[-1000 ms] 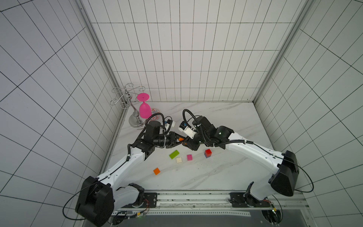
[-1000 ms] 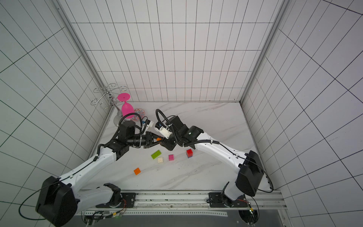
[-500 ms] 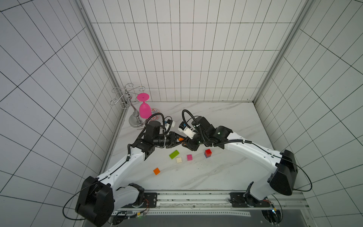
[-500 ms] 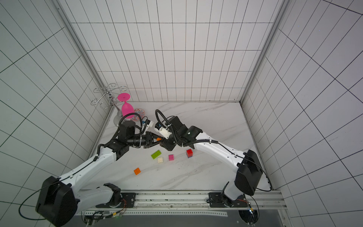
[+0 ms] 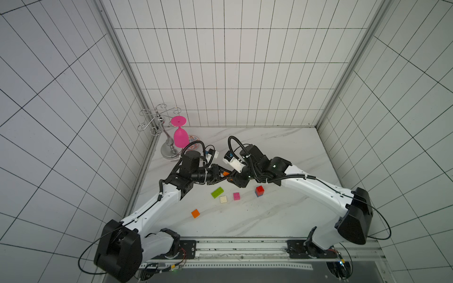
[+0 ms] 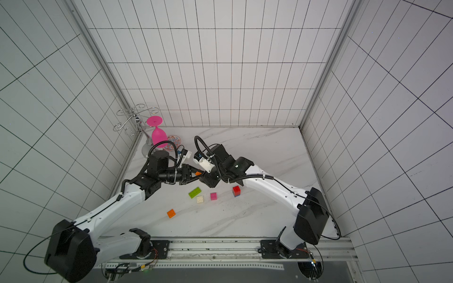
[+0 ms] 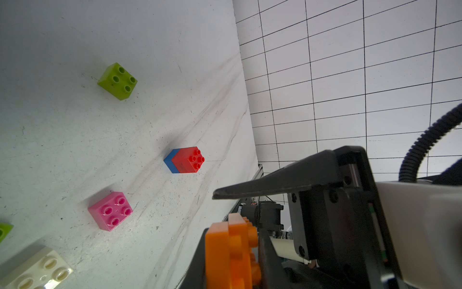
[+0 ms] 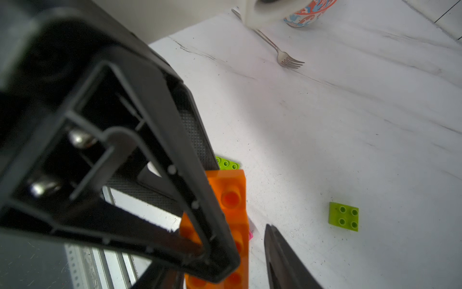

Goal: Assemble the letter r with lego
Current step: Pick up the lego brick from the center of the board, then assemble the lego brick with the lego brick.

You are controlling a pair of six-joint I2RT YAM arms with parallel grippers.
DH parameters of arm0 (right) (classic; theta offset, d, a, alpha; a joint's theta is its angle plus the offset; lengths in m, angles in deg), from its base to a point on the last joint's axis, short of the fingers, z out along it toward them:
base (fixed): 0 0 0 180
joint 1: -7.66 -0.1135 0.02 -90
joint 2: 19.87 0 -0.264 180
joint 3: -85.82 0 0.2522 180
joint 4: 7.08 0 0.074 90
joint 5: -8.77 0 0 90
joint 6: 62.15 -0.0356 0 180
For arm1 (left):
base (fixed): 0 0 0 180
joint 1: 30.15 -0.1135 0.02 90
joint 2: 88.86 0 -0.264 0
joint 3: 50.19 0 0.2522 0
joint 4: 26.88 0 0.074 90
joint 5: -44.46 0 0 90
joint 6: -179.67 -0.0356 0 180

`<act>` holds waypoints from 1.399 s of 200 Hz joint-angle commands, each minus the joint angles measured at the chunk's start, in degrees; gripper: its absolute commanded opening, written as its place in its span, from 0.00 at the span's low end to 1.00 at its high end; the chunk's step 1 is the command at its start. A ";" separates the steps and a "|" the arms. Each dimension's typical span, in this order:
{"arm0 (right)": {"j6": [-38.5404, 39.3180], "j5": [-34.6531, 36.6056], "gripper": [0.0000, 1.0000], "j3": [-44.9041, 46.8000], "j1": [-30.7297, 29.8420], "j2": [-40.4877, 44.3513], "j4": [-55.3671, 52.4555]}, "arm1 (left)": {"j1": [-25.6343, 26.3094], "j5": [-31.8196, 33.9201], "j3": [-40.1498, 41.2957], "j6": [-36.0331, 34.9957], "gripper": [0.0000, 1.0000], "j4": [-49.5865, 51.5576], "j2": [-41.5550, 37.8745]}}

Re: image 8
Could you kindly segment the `orange lego brick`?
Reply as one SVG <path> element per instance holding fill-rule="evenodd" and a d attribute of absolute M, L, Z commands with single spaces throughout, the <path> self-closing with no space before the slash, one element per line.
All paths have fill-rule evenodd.
<path fill-rule="evenodd" d="M 167 177 L 184 211 L 171 265 L 184 271 L 188 289 L 249 286 L 249 219 L 242 170 L 202 170 L 195 160 L 178 163 Z"/>

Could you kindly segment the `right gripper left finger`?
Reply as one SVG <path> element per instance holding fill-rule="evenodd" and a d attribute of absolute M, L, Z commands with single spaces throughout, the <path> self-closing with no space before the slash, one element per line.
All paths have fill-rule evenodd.
<path fill-rule="evenodd" d="M 1 2 L 1 231 L 140 255 L 141 281 L 218 283 L 241 259 L 176 101 L 172 67 L 92 1 Z M 148 163 L 200 244 L 101 197 Z"/>

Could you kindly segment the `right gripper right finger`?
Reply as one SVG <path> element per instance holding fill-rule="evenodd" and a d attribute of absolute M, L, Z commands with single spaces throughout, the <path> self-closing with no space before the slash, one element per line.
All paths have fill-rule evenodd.
<path fill-rule="evenodd" d="M 266 225 L 264 248 L 271 289 L 322 288 L 274 225 Z"/>

